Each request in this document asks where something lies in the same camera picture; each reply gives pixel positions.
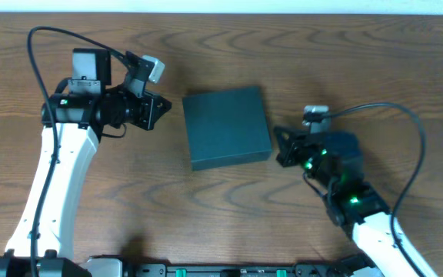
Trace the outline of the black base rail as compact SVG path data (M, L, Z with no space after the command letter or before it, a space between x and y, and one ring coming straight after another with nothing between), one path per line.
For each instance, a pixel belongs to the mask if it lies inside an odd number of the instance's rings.
M296 265L128 265L124 277L342 277L351 269L332 264Z

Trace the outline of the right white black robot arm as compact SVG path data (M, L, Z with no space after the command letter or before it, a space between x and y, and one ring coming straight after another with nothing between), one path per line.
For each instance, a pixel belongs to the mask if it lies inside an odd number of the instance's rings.
M367 108L396 108L407 114L418 130L419 157L411 177L394 206L389 206L365 180L364 157L359 140L351 132L332 131L331 120ZM356 276L370 269L380 276L434 276L434 269L413 246L397 219L398 210L416 180L425 159L426 135L420 118L411 110L390 102L359 105L332 113L326 105L307 105L303 129L276 126L284 168L301 166L304 182L321 198L334 225L341 228L365 256L360 269L342 269Z

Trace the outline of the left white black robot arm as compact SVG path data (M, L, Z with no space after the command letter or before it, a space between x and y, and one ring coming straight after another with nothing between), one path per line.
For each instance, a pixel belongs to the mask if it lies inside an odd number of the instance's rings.
M38 168L22 217L0 256L0 276L125 274L119 258L72 260L82 186L106 125L149 131L172 104L146 89L165 70L160 60L120 55L128 71L123 83L112 86L111 55L110 50L74 49L72 75L59 82L43 106Z

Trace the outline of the black gift box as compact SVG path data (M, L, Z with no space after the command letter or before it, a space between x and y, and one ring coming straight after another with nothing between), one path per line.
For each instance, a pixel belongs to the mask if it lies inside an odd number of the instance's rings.
M260 162L271 156L259 87L189 95L182 106L192 170Z

